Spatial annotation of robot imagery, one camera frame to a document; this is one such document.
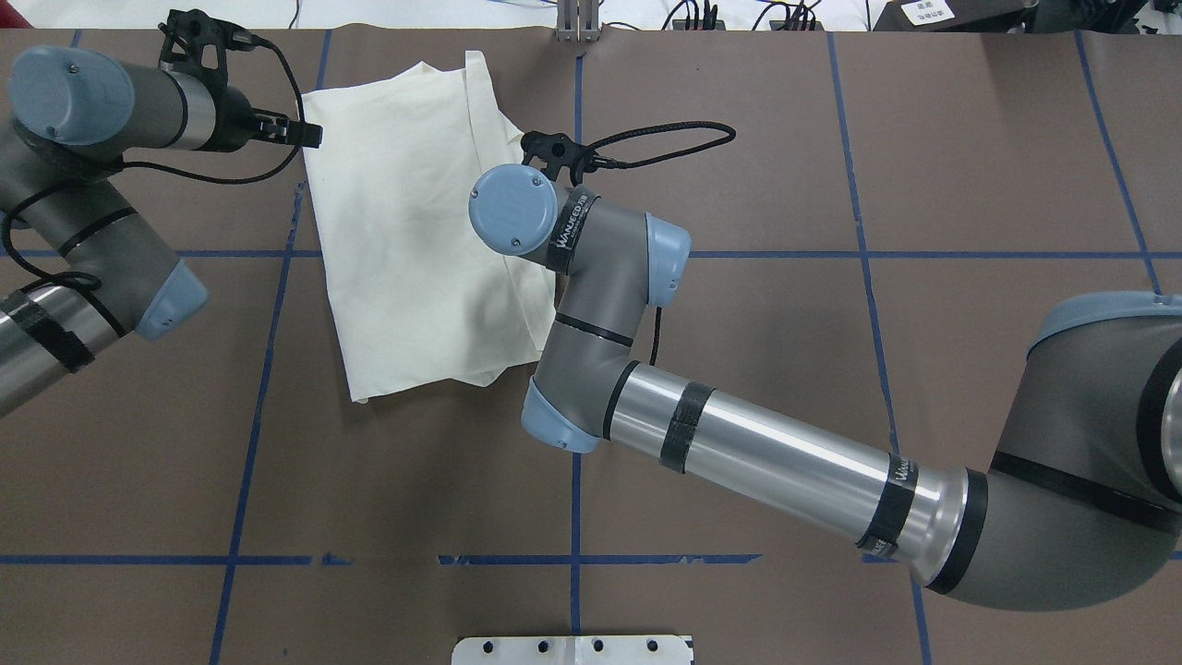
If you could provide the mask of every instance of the white mounting plate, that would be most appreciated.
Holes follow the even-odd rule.
[[[693,665],[693,644],[688,635],[467,638],[452,665]]]

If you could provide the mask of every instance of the sticker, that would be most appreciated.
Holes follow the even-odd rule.
[[[911,25],[928,25],[956,18],[944,0],[920,0],[901,5],[900,8],[907,14],[907,20],[911,21]]]

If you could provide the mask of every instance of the metal bracket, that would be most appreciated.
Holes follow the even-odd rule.
[[[688,635],[467,638],[452,650],[452,665],[693,665]]]
[[[599,0],[558,0],[559,41],[599,39]]]

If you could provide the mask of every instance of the folded fabric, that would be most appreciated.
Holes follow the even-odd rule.
[[[521,161],[479,51],[388,80],[304,94],[329,301],[353,402],[456,379],[492,384],[540,358],[554,276],[489,249],[468,221],[487,169]]]

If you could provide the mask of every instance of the robotic arm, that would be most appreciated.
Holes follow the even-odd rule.
[[[286,59],[273,44],[201,11],[173,11],[160,69],[126,64],[82,48],[39,46],[13,65],[8,89],[14,117],[0,128],[0,226],[4,246],[40,276],[0,299],[0,417],[135,330],[155,340],[196,312],[207,292],[155,230],[106,178],[128,167],[132,146],[233,151],[251,139],[318,146],[320,128],[253,109],[227,83],[226,52],[272,48],[297,104]],[[216,67],[202,65],[216,52]],[[33,228],[71,266],[48,274],[12,247],[9,224]]]
[[[493,249],[570,276],[521,416],[535,438],[624,444],[905,561],[952,598],[1067,609],[1122,595],[1182,533],[1182,298],[1060,304],[1032,347],[987,474],[941,471],[629,358],[676,292],[689,234],[506,164],[469,214]]]

